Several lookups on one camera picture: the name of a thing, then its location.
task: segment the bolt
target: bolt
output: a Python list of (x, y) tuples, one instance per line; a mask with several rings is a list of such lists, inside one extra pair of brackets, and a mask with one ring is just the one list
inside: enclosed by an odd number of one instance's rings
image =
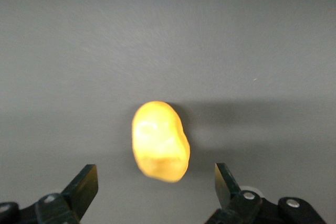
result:
[(4, 205), (2, 207), (0, 207), (0, 212), (5, 212), (9, 209), (9, 205)]
[(300, 204), (294, 199), (287, 199), (286, 203), (288, 206), (294, 207), (294, 208), (298, 208), (300, 206)]
[(44, 203), (50, 203), (55, 199), (53, 195), (48, 195), (47, 198), (45, 198)]
[(247, 191), (246, 193), (244, 193), (244, 197), (245, 199), (254, 199), (256, 196), (253, 193)]

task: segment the gray tabletop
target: gray tabletop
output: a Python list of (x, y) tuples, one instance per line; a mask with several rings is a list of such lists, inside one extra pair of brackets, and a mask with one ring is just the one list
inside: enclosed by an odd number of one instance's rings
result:
[[(214, 163), (336, 222), (336, 0), (0, 0), (0, 201), (98, 166), (82, 223), (203, 223)], [(131, 121), (180, 114), (190, 167), (142, 175)]]

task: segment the black clamp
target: black clamp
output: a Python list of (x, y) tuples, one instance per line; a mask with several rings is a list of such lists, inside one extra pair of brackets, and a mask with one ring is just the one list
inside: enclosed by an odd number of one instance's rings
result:
[(285, 197), (275, 205), (253, 191), (242, 191), (224, 163), (215, 164), (221, 209), (205, 224), (326, 224), (303, 199)]
[(86, 165), (60, 194), (48, 194), (19, 210), (0, 203), (0, 224), (78, 224), (98, 192), (96, 165)]

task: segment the bright highlight on yellow object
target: bright highlight on yellow object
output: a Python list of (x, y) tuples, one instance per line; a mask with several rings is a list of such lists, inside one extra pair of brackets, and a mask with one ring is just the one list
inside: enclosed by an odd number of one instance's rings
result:
[(139, 169), (148, 177), (177, 182), (187, 171), (190, 146), (180, 117), (165, 102), (148, 102), (137, 110), (132, 147)]

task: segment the yellow object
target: yellow object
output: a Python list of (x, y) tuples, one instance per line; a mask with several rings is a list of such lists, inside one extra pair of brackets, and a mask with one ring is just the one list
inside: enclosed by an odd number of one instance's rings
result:
[(139, 169), (148, 177), (177, 182), (187, 171), (190, 146), (180, 117), (165, 102), (148, 102), (137, 110), (132, 147)]

